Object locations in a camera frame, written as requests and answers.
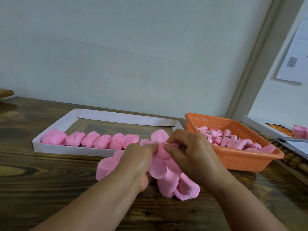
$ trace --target qr code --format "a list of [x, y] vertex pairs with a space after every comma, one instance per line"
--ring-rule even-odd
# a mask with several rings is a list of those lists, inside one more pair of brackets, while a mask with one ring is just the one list
[[289, 61], [287, 63], [287, 67], [294, 67], [296, 62], [297, 62], [297, 58], [290, 57], [290, 59], [289, 59]]

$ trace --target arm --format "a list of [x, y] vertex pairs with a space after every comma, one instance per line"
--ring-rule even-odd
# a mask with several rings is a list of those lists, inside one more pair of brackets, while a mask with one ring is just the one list
[[148, 186], [146, 172], [156, 150], [154, 144], [129, 145], [113, 172], [32, 230], [115, 230], [138, 193]]
[[213, 194], [232, 230], [287, 230], [222, 165], [203, 134], [176, 130], [167, 142], [181, 145], [179, 149], [165, 145], [165, 150], [191, 180]]

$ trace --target forearm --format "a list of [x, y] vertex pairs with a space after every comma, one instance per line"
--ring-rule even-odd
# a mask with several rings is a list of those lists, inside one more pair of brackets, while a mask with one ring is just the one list
[[231, 174], [213, 193], [232, 230], [287, 230], [287, 228]]
[[116, 169], [33, 230], [114, 230], [138, 191], [138, 182]]

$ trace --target wooden table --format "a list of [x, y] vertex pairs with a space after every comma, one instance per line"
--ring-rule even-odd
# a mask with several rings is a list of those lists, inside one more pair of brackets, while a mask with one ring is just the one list
[[[0, 101], [0, 230], [28, 230], [96, 182], [99, 157], [32, 149], [34, 137], [74, 108], [115, 111], [22, 97]], [[185, 119], [178, 120], [185, 126]], [[232, 174], [290, 230], [308, 230], [308, 187], [293, 175], [275, 162], [261, 173]], [[153, 179], [118, 228], [229, 230], [220, 207], [205, 190], [196, 199], [179, 201], [163, 197]]]

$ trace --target orange plastic basket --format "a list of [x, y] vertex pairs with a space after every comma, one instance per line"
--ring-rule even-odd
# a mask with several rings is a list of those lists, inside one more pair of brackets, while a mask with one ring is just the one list
[[[222, 131], [229, 129], [231, 134], [237, 135], [241, 139], [251, 139], [254, 143], [259, 143], [262, 147], [270, 144], [243, 124], [228, 118], [219, 118], [197, 113], [187, 113], [185, 117], [187, 119], [187, 131], [192, 133], [200, 133], [198, 127], [201, 126], [207, 126], [208, 128], [214, 127]], [[260, 172], [273, 159], [283, 159], [284, 157], [283, 152], [277, 147], [271, 154], [219, 147], [214, 144], [212, 144], [212, 147], [221, 163], [227, 169], [231, 170]]]

